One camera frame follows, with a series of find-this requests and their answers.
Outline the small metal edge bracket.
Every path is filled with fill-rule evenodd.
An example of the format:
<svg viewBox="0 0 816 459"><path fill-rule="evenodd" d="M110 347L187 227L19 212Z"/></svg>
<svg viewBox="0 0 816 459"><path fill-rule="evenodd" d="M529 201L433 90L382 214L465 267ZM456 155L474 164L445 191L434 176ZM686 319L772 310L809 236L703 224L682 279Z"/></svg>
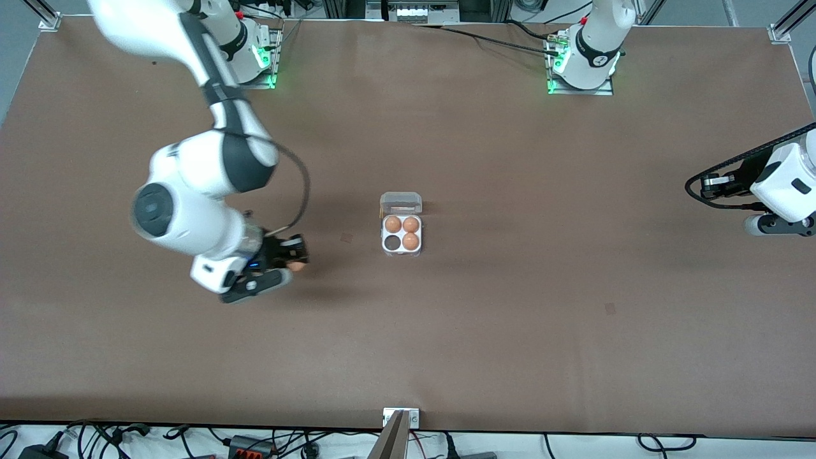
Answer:
<svg viewBox="0 0 816 459"><path fill-rule="evenodd" d="M385 407L382 410L382 427L385 427L390 421L391 416L397 412L405 412L405 418L410 425L410 429L419 430L420 410L410 409L410 407Z"/></svg>

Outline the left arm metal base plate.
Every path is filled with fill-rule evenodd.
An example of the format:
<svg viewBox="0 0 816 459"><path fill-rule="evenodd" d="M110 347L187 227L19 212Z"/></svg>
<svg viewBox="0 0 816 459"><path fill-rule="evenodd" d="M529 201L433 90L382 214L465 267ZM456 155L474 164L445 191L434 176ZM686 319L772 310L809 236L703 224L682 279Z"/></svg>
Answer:
<svg viewBox="0 0 816 459"><path fill-rule="evenodd" d="M610 68L606 80L599 87L579 88L569 84L564 79L563 70L571 57L568 38L568 30L558 30L554 34L548 34L547 38L543 40L545 50L555 53L555 55L548 54L545 56L547 93L549 95L612 96L614 94L614 84L612 82L612 74L615 72L614 65Z"/></svg>

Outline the white electrical switch unit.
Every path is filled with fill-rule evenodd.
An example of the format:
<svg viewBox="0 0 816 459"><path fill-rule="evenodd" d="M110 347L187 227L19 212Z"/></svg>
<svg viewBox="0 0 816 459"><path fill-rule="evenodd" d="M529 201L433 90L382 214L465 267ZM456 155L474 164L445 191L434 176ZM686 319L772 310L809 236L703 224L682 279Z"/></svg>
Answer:
<svg viewBox="0 0 816 459"><path fill-rule="evenodd" d="M406 24L460 23L458 0L385 0L388 20Z"/></svg>

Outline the black power adapter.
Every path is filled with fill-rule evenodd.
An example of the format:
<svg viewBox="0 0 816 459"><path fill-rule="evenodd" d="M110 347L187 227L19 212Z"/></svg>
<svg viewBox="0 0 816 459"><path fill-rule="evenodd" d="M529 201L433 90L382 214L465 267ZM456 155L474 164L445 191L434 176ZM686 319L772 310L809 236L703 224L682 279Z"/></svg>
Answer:
<svg viewBox="0 0 816 459"><path fill-rule="evenodd" d="M69 459L69 456L57 449L36 444L25 447L17 459Z"/></svg>

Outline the clear plastic egg carton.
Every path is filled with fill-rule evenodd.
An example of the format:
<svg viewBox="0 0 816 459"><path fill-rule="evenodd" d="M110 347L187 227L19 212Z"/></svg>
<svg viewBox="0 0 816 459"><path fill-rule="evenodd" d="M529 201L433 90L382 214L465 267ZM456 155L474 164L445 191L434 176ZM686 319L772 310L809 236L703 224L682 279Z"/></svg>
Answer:
<svg viewBox="0 0 816 459"><path fill-rule="evenodd" d="M421 217L423 200L417 192L385 192L379 200L379 220L380 220L380 247L389 256L419 256L423 249L423 219ZM406 217L416 217L421 226L416 232L421 243L416 252L406 252L402 247L402 238L405 230L399 233L388 233L384 229L384 220L390 215L396 215L402 221Z"/></svg>

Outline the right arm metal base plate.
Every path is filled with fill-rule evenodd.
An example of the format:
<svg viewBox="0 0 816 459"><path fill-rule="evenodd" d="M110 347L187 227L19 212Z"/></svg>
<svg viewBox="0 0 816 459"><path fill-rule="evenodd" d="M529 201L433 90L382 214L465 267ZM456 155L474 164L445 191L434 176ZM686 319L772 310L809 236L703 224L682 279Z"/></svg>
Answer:
<svg viewBox="0 0 816 459"><path fill-rule="evenodd" d="M233 56L233 70L243 87L273 89L277 83L282 30L245 18L247 41Z"/></svg>

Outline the black orange connector block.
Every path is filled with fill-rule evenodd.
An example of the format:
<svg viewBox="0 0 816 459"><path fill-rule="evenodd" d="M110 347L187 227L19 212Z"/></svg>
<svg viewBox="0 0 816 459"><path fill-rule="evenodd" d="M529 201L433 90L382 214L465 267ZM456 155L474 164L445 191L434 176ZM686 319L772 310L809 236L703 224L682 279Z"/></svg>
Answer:
<svg viewBox="0 0 816 459"><path fill-rule="evenodd" d="M228 439L227 447L227 459L273 459L278 453L272 438L234 435Z"/></svg>

